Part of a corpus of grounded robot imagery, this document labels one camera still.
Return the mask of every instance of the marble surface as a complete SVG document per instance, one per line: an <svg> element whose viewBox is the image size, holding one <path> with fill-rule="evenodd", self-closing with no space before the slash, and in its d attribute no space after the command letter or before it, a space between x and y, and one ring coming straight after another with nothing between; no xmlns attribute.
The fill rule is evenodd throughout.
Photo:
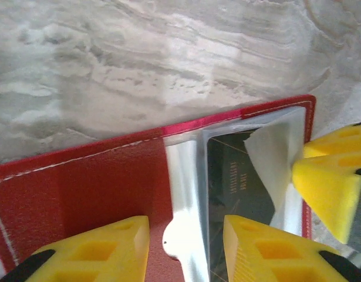
<svg viewBox="0 0 361 282"><path fill-rule="evenodd" d="M0 0L0 163L307 92L361 121L361 1Z"/></svg>

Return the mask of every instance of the card holder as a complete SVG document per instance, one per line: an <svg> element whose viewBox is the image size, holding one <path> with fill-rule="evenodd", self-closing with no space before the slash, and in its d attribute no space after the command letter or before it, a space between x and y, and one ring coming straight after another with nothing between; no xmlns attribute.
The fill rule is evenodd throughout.
<svg viewBox="0 0 361 282"><path fill-rule="evenodd" d="M0 165L0 259L12 270L36 249L130 216L148 215L146 281L183 281L165 252L173 219L164 138L290 106L306 108L309 140L315 98L302 95ZM303 235L310 237L303 206Z"/></svg>

